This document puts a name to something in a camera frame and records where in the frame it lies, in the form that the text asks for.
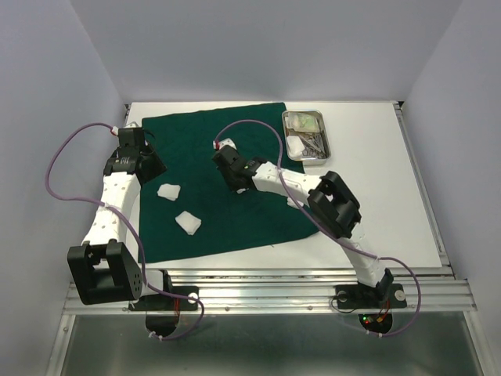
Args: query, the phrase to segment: black clamp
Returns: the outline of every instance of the black clamp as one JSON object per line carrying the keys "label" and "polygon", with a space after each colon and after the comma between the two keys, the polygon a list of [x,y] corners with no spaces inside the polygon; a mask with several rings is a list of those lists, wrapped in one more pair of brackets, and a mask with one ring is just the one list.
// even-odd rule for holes
{"label": "black clamp", "polygon": [[106,162],[105,176],[114,172],[136,174],[142,186],[167,170],[151,143],[146,141],[145,133],[149,132],[142,128],[118,129],[119,147]]}
{"label": "black clamp", "polygon": [[264,158],[259,157],[249,161],[230,145],[225,145],[217,150],[212,161],[218,166],[218,170],[230,190],[234,192],[237,190],[256,190],[252,177],[256,175],[259,166],[267,162]]}

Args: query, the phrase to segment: silver tray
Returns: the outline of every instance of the silver tray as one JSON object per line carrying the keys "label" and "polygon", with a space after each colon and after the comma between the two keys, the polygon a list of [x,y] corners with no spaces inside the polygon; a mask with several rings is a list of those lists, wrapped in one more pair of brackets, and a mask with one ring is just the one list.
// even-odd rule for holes
{"label": "silver tray", "polygon": [[[320,132],[318,133],[319,140],[321,143],[319,145],[315,145],[319,150],[314,149],[314,146],[305,141],[303,137],[308,138],[309,136],[313,136],[314,133],[310,132],[297,132],[291,128],[287,127],[287,118],[289,114],[297,113],[297,114],[307,114],[312,115],[316,120],[320,128]],[[317,110],[286,110],[282,112],[282,124],[283,124],[283,133],[287,139],[287,136],[303,136],[301,137],[301,141],[305,145],[306,154],[301,155],[299,157],[291,157],[289,152],[289,145],[286,142],[287,148],[287,156],[293,161],[301,161],[304,165],[323,165],[326,163],[327,159],[330,157],[330,147],[329,140],[327,139],[326,134],[326,126],[323,122],[323,116],[320,111]]]}

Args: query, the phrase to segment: black mounting bracket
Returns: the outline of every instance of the black mounting bracket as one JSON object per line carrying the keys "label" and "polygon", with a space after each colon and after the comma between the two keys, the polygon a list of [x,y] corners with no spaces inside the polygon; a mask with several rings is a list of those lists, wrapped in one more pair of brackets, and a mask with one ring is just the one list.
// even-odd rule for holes
{"label": "black mounting bracket", "polygon": [[370,287],[363,284],[340,284],[336,286],[338,309],[381,309],[390,302],[392,309],[407,307],[405,293],[401,284],[391,284],[386,289],[385,298],[375,296]]}
{"label": "black mounting bracket", "polygon": [[[85,305],[137,300],[141,296],[142,274],[124,243],[83,244],[68,251],[68,265],[78,294]],[[94,266],[108,261],[109,269]]]}
{"label": "black mounting bracket", "polygon": [[[199,294],[199,288],[197,286],[173,286],[171,282],[171,276],[169,276],[167,270],[164,270],[164,291],[185,296],[188,296],[190,294],[195,294],[196,296],[198,296]],[[129,303],[128,309],[132,312],[174,311],[175,299],[160,294],[145,295],[142,296],[138,302],[134,304]],[[196,311],[197,309],[198,304],[196,302],[179,299],[180,312]]]}
{"label": "black mounting bracket", "polygon": [[313,215],[337,239],[350,238],[362,219],[359,201],[336,172],[329,171],[320,179],[321,183],[308,192]]}

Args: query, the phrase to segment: metal tray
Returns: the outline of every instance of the metal tray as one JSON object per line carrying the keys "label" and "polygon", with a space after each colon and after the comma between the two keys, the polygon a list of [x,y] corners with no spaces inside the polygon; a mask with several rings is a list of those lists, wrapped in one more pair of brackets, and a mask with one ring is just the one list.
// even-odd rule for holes
{"label": "metal tray", "polygon": [[327,159],[330,158],[331,153],[330,153],[330,147],[329,147],[329,140],[327,139],[327,134],[326,134],[326,126],[325,126],[325,123],[323,122],[322,113],[320,113],[320,111],[317,111],[317,110],[286,110],[286,111],[282,112],[283,133],[286,137],[287,136],[299,136],[300,134],[312,135],[312,133],[308,133],[308,132],[296,132],[293,129],[287,127],[287,118],[289,117],[289,114],[291,114],[291,113],[312,115],[317,120],[317,123],[318,123],[319,128],[320,128],[319,137],[322,141],[322,145],[320,145],[320,149],[321,149],[321,153],[323,153],[325,155],[325,157],[318,157],[319,153],[316,153],[317,156],[311,155],[313,153],[309,153],[309,151],[313,150],[313,148],[311,146],[309,146],[307,143],[305,143],[305,141],[303,141],[303,144],[305,145],[305,148],[308,151],[308,154],[310,154],[310,155],[302,155],[300,157],[291,157],[290,153],[289,153],[289,145],[286,143],[287,156],[293,161],[303,162],[304,165],[323,165],[324,163],[326,163]]}

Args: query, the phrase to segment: glass panel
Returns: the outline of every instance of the glass panel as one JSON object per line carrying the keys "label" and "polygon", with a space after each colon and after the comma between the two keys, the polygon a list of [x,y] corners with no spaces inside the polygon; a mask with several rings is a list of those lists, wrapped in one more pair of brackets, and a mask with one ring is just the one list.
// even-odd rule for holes
{"label": "glass panel", "polygon": [[[409,319],[394,316],[395,325]],[[64,375],[476,375],[462,313],[423,313],[404,335],[372,338],[340,315],[206,317],[188,338],[154,341],[144,316],[79,316]],[[355,315],[344,316],[357,324]]]}

